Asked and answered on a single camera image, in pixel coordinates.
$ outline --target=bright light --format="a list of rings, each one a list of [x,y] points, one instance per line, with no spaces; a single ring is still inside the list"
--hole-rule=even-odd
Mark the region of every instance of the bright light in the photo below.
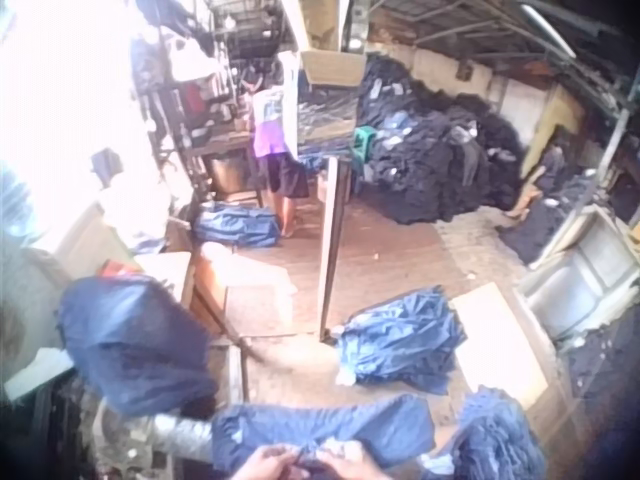
[[[224,19],[224,28],[227,30],[233,30],[236,28],[236,21],[231,15],[227,15]]]
[[[362,40],[358,38],[352,38],[349,40],[349,50],[358,50],[362,47]]]
[[[558,33],[558,31],[553,28],[553,26],[547,22],[547,19],[544,18],[538,11],[533,8],[531,5],[521,5],[522,9],[525,11],[529,17],[536,22],[540,28],[542,28],[547,34],[553,38],[553,40],[560,45],[560,47],[569,55],[571,58],[576,58],[576,52],[569,46],[569,44],[562,38],[562,36]]]

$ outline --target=pile of jeans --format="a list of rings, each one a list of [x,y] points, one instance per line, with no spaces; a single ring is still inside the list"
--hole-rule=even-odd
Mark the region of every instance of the pile of jeans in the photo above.
[[[419,290],[352,317],[340,334],[340,383],[405,382],[444,395],[454,351],[466,336],[440,287]]]
[[[399,113],[406,126],[390,141],[389,119]],[[450,221],[481,205],[513,207],[523,150],[511,124],[479,97],[431,92],[400,62],[372,54],[359,91],[357,123],[379,131],[369,154],[373,175],[364,200],[383,215],[410,224]],[[451,141],[452,128],[470,123],[477,125],[477,149]],[[476,165],[472,175],[470,165]]]
[[[480,387],[467,397],[460,427],[438,457],[452,473],[422,480],[543,480],[547,462],[522,407],[505,392]]]

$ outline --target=garment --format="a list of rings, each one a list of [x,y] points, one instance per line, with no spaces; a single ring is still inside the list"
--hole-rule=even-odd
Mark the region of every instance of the garment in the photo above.
[[[258,82],[260,82],[260,79],[264,80],[264,76],[258,72],[258,70],[256,70],[255,67],[250,66],[249,68],[245,69],[244,72],[242,72],[242,81],[255,86],[258,84]]]
[[[431,450],[433,435],[427,402],[415,395],[344,408],[236,405],[213,417],[212,463],[232,474],[258,447],[286,443],[302,449],[299,464],[319,479],[326,476],[314,452],[330,438],[362,442],[387,469]]]
[[[58,324],[75,367],[119,413],[168,412],[216,391],[207,332],[151,277],[76,280]]]
[[[484,159],[484,152],[482,151],[482,147],[480,147],[475,140],[463,143],[461,147],[464,152],[462,186],[468,187],[473,183],[476,172],[478,171],[478,164],[480,163],[480,160]]]
[[[534,182],[534,185],[544,193],[551,193],[556,187],[556,180],[565,164],[562,150],[559,147],[551,147],[540,161],[540,166],[544,167],[544,173]]]
[[[261,175],[267,187],[287,198],[307,198],[309,184],[304,165],[296,162],[288,153],[273,153],[258,159]]]
[[[454,479],[543,480],[546,461],[522,407],[502,390],[467,397],[451,456]]]
[[[340,378],[403,381],[443,395],[447,374],[455,368],[454,351],[465,338],[441,287],[419,290],[359,313],[345,325],[336,346]]]
[[[265,157],[271,153],[285,153],[289,151],[284,139],[281,119],[267,120],[262,123],[256,120],[253,151],[258,158]]]

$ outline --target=stack of fabric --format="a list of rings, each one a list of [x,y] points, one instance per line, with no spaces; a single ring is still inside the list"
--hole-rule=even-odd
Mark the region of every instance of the stack of fabric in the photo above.
[[[389,130],[399,112],[404,123]],[[454,127],[471,124],[479,149],[452,141]],[[398,223],[450,221],[481,205],[508,210],[517,199],[523,159],[518,134],[478,96],[434,93],[400,62],[374,54],[360,87],[358,125],[379,131],[364,199]],[[470,163],[476,165],[471,176]]]

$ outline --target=white wall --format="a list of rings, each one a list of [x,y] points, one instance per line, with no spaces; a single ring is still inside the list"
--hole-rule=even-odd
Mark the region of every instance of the white wall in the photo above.
[[[542,117],[549,92],[539,90],[517,80],[509,79],[499,105],[499,113],[509,120],[528,146],[533,140]]]
[[[456,78],[460,62],[431,50],[416,49],[412,75],[431,90],[444,90],[449,95],[472,93],[487,98],[493,70],[473,63],[473,75],[468,82]]]
[[[422,80],[431,90],[444,90],[449,95],[474,93],[487,98],[493,71],[473,63],[473,75],[468,82],[456,78],[459,62],[431,50],[405,45],[368,43],[367,51],[380,52],[401,62],[414,78]]]

